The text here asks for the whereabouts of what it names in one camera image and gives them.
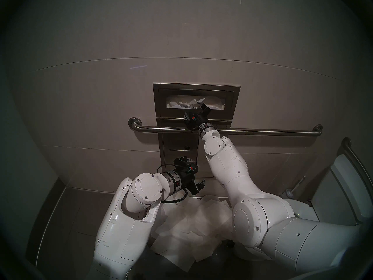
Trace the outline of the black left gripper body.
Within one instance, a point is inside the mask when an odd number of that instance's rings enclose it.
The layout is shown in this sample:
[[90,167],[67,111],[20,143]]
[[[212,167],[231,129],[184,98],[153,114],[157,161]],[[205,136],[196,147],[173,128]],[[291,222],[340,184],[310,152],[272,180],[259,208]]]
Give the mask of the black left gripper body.
[[195,163],[175,163],[174,170],[180,179],[181,189],[186,189],[193,196],[198,193],[195,184],[195,174],[198,172],[198,166]]

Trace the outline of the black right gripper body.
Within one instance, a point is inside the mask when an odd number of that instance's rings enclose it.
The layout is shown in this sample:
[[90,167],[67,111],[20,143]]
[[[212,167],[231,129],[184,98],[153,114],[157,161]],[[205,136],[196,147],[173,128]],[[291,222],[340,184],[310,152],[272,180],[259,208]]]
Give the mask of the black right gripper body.
[[209,110],[202,110],[197,113],[194,111],[188,111],[188,130],[194,132],[196,130],[206,130],[209,128],[209,120],[207,116]]

